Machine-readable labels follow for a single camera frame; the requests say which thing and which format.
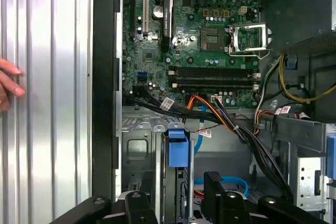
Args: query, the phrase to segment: chip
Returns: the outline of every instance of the chip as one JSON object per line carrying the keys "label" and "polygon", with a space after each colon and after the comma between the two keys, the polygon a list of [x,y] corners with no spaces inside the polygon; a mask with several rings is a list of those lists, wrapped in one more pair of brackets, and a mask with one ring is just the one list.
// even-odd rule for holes
{"label": "chip", "polygon": [[182,0],[182,6],[191,6],[191,0]]}
{"label": "chip", "polygon": [[203,27],[201,33],[201,51],[224,51],[224,35],[222,28]]}
{"label": "chip", "polygon": [[153,62],[156,60],[156,49],[155,48],[144,48],[142,50],[142,61]]}

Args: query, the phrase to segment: ram slot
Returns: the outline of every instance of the ram slot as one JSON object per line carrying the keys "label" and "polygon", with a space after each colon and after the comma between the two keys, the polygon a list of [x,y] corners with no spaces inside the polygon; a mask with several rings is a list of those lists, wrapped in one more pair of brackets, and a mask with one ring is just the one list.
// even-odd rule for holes
{"label": "ram slot", "polygon": [[149,0],[143,0],[142,5],[142,15],[143,15],[143,23],[142,23],[142,30],[144,33],[148,33],[148,26],[149,26]]}
{"label": "ram slot", "polygon": [[175,79],[172,81],[172,88],[234,88],[252,89],[252,80],[202,80],[202,79]]}
{"label": "ram slot", "polygon": [[249,69],[170,67],[169,76],[177,78],[251,78],[257,71]]}

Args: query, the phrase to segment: blue drive bay latch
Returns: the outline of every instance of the blue drive bay latch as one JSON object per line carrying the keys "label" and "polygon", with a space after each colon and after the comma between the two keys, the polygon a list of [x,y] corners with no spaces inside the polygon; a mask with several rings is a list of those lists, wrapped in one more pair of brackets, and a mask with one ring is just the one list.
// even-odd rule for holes
{"label": "blue drive bay latch", "polygon": [[169,167],[188,167],[189,139],[184,130],[168,130]]}

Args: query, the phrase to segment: cable label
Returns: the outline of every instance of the cable label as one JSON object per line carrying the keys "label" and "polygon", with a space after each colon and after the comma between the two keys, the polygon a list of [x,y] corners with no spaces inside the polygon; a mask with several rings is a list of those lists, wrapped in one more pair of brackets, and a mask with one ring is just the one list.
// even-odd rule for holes
{"label": "cable label", "polygon": [[174,104],[174,100],[166,97],[160,105],[160,109],[168,111],[170,107]]}
{"label": "cable label", "polygon": [[280,114],[288,114],[290,111],[290,106],[285,106],[282,108]]}
{"label": "cable label", "polygon": [[205,136],[205,137],[211,138],[211,130],[202,130],[202,131],[199,131],[199,134],[201,136]]}
{"label": "cable label", "polygon": [[279,115],[281,110],[282,110],[282,108],[278,108],[277,111],[274,113],[274,115]]}

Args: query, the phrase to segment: blue sata port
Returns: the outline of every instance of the blue sata port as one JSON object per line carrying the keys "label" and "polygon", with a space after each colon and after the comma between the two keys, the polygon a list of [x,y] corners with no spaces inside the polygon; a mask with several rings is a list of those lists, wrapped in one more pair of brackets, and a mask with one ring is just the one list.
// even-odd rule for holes
{"label": "blue sata port", "polygon": [[147,72],[138,72],[136,75],[139,81],[147,81],[147,78],[148,78]]}

